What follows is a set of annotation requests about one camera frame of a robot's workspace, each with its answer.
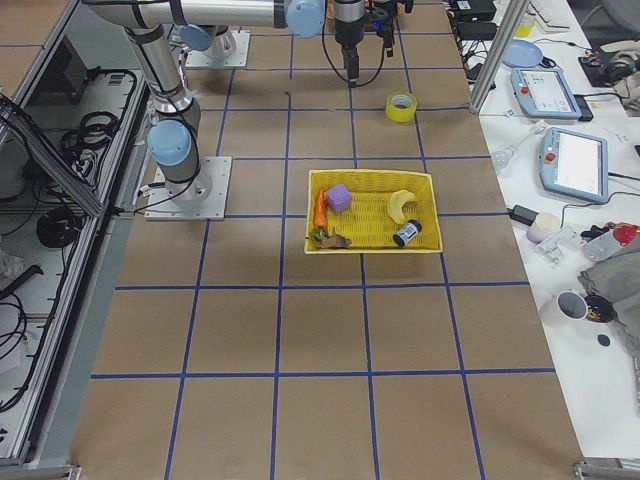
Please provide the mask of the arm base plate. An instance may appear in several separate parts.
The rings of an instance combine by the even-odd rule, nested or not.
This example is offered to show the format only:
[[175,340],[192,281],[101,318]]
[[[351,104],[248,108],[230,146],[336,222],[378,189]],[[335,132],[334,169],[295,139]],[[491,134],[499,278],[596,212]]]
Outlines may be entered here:
[[245,68],[248,60],[250,32],[227,30],[221,35],[201,32],[188,40],[185,67],[191,70]]
[[176,198],[183,187],[169,184],[152,189],[148,197],[152,203],[143,211],[151,221],[214,220],[225,218],[232,169],[230,156],[204,156],[200,158],[200,173],[189,188]]

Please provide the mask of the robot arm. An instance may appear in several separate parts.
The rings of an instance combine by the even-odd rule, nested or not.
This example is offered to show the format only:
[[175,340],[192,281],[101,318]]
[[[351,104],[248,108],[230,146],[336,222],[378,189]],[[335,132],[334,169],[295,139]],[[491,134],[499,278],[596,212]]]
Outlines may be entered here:
[[[412,11],[412,1],[288,1],[282,4],[286,27],[300,38],[324,35],[332,28],[345,59],[357,57],[357,45],[366,31],[383,42],[383,55],[391,57],[395,18],[399,7]],[[186,24],[179,29],[187,49],[222,62],[236,53],[236,37],[226,25]]]
[[86,1],[102,19],[124,29],[150,87],[160,123],[149,132],[149,149],[164,175],[170,201],[206,198],[197,153],[200,109],[180,76],[164,26],[224,29],[258,26],[289,29],[300,38],[320,34],[325,25],[324,1]]

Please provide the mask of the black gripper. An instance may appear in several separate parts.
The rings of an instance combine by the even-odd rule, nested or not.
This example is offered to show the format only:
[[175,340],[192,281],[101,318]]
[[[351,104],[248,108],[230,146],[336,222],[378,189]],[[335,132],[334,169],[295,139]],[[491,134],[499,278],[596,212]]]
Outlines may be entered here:
[[376,35],[382,39],[383,50],[387,58],[394,56],[394,31],[396,10],[374,9],[372,13],[372,25]]
[[360,74],[360,62],[357,45],[364,38],[364,21],[345,22],[336,19],[334,38],[341,47],[347,82],[350,88],[357,87]]

